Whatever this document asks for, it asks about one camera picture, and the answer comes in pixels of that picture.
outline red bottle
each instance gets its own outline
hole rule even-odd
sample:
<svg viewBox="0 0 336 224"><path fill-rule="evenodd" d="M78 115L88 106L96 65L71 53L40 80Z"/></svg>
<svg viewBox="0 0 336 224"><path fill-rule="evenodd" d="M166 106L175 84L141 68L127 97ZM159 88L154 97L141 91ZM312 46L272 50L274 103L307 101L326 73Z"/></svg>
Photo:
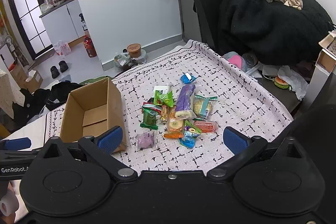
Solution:
<svg viewBox="0 0 336 224"><path fill-rule="evenodd" d="M84 36L84 46L89 57L97 56L96 49L92 43L92 40L87 35Z"/></svg>

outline metal bolt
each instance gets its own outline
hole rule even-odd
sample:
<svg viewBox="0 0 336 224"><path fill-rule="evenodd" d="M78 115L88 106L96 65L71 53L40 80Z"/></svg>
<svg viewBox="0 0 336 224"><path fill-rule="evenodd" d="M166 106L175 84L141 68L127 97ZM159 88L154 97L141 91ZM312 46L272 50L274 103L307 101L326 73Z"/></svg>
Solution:
<svg viewBox="0 0 336 224"><path fill-rule="evenodd" d="M221 168L215 168L210 170L210 175L217 178L224 177L226 175L226 170L223 170Z"/></svg>
<svg viewBox="0 0 336 224"><path fill-rule="evenodd" d="M134 174L134 170L131 168L122 168L118 171L118 174L122 177L130 177Z"/></svg>
<svg viewBox="0 0 336 224"><path fill-rule="evenodd" d="M177 175L170 174L170 175L168 175L168 178L169 179L177 179Z"/></svg>

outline countertop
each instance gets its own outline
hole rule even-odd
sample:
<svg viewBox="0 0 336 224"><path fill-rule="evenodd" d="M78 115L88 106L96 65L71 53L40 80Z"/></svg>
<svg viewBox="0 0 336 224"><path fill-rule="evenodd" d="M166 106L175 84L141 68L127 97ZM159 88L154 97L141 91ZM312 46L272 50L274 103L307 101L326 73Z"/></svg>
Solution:
<svg viewBox="0 0 336 224"><path fill-rule="evenodd" d="M51 8L48 12L46 12L46 13L40 15L40 18L42 18L42 17L44 17L45 15L51 13L52 11L56 10L57 8L62 7L62 6L65 5L65 4L68 4L68 3L71 2L71 1L74 1L74 0L67 0L67 1L61 3L60 5L58 5L58 6L54 7L54 8Z"/></svg>

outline brown lidded tub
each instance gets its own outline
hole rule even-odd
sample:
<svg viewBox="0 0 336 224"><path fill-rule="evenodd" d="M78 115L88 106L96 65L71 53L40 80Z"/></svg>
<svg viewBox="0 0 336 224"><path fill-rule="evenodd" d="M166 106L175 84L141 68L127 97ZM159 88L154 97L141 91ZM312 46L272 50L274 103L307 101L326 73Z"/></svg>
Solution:
<svg viewBox="0 0 336 224"><path fill-rule="evenodd" d="M127 51L132 58L137 58L141 55L141 45L140 44L131 44L127 47Z"/></svg>

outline black shoe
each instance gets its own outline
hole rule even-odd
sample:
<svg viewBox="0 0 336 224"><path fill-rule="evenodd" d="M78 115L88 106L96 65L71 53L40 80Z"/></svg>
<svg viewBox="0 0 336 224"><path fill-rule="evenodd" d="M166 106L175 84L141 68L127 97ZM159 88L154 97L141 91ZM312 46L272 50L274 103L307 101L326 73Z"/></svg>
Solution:
<svg viewBox="0 0 336 224"><path fill-rule="evenodd" d="M57 76L59 76L59 71L58 71L58 69L56 68L56 66L52 66L52 67L50 68L50 72L51 72L51 77L52 77L53 79L55 79Z"/></svg>
<svg viewBox="0 0 336 224"><path fill-rule="evenodd" d="M64 60L60 61L58 64L61 72L65 72L69 68Z"/></svg>

